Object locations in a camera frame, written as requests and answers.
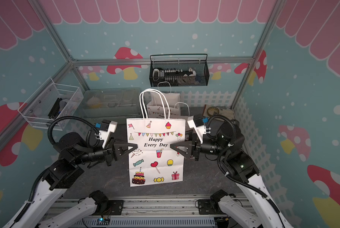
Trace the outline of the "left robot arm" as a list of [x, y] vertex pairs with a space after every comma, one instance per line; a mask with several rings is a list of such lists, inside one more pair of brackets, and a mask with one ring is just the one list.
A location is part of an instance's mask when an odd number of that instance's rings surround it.
[[[64, 120], [76, 120], [90, 127], [86, 139], [78, 133], [68, 133], [59, 141], [53, 138], [54, 127]], [[47, 136], [59, 159], [42, 171], [34, 181], [28, 200], [19, 211], [5, 224], [6, 228], [58, 228], [69, 227], [79, 219], [92, 214], [105, 215], [112, 209], [112, 203], [101, 191], [92, 192], [74, 207], [48, 221], [41, 221], [53, 203], [76, 182], [84, 173], [80, 167], [87, 164], [92, 168], [106, 163], [111, 166], [118, 157], [127, 155], [138, 148], [110, 136], [117, 128], [115, 121], [103, 120], [99, 128], [77, 116], [56, 118], [48, 127]]]

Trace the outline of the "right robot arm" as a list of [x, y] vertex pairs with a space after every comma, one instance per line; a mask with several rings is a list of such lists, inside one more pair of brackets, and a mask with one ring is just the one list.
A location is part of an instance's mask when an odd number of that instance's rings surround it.
[[267, 190], [256, 163], [242, 149], [245, 137], [239, 121], [223, 115], [210, 118], [196, 115], [189, 116], [187, 123], [188, 140], [171, 144], [171, 149], [196, 161], [200, 154], [215, 155], [221, 173], [242, 190], [254, 210], [249, 212], [228, 193], [219, 190], [210, 197], [210, 207], [215, 213], [226, 214], [243, 228], [292, 227]]

